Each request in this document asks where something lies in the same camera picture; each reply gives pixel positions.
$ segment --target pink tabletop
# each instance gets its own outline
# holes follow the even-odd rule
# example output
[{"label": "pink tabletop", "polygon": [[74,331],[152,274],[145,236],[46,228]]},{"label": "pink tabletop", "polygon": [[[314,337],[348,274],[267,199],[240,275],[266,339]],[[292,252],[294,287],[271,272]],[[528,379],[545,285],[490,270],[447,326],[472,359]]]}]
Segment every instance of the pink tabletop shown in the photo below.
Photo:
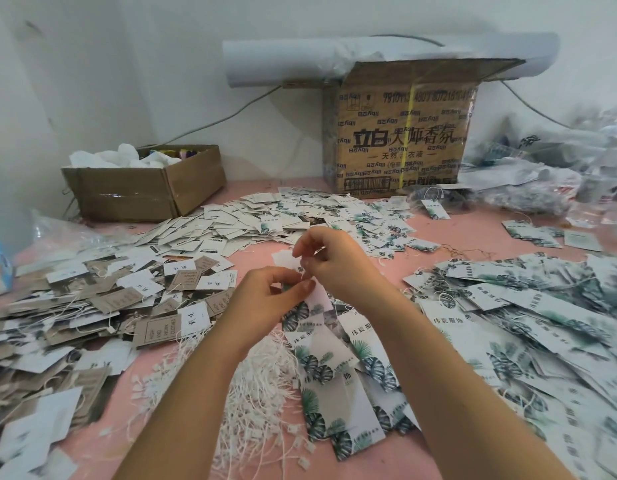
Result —
[{"label": "pink tabletop", "polygon": [[[230,182],[223,190],[216,193],[206,203],[223,203],[262,191],[277,191],[278,186],[305,186],[327,190],[320,178],[294,178],[290,180],[266,180],[258,182]],[[520,254],[544,251],[549,255],[570,260],[581,260],[585,252],[575,248],[549,249],[538,248],[531,242],[512,239],[501,225],[506,219],[520,219],[520,215],[489,209],[476,209],[464,215],[451,216],[450,220],[433,221],[428,215],[420,213],[409,219],[408,223],[417,230],[416,236],[427,241],[447,244],[448,249],[441,248],[432,254],[416,252],[407,248],[405,253],[395,253],[395,260],[372,259],[377,268],[400,289],[406,287],[401,278],[425,269],[433,264],[446,261],[454,255],[450,249],[464,251],[464,257],[470,260],[494,260],[511,258]],[[137,232],[151,226],[136,225]],[[617,241],[611,236],[600,236],[600,241],[609,251],[617,252]],[[273,264],[271,254],[287,249],[285,244],[265,242],[249,246],[229,257],[238,270],[238,281],[249,270]],[[132,445],[144,425],[145,418],[136,418],[137,404],[131,400],[131,376],[142,377],[153,371],[153,364],[161,361],[163,355],[173,346],[166,344],[143,352],[133,365],[124,372],[112,395],[111,401],[97,423],[72,433],[62,444],[62,448],[71,455],[80,468],[73,476],[77,480],[109,480],[120,464],[124,454]],[[302,407],[299,401],[289,404],[284,413],[288,422],[304,424]],[[286,438],[287,449],[293,443],[293,437]],[[281,449],[274,449],[265,462],[280,458]],[[297,464],[299,455],[311,462],[308,471]],[[239,472],[232,472],[231,478],[251,479],[256,473],[259,458],[249,467]],[[281,462],[263,465],[257,474],[261,479],[281,479]],[[387,439],[366,451],[339,463],[329,442],[317,444],[313,455],[307,451],[293,451],[286,461],[287,479],[319,480],[364,480],[364,479],[441,479],[422,433],[412,431],[406,436],[396,432]]]}]

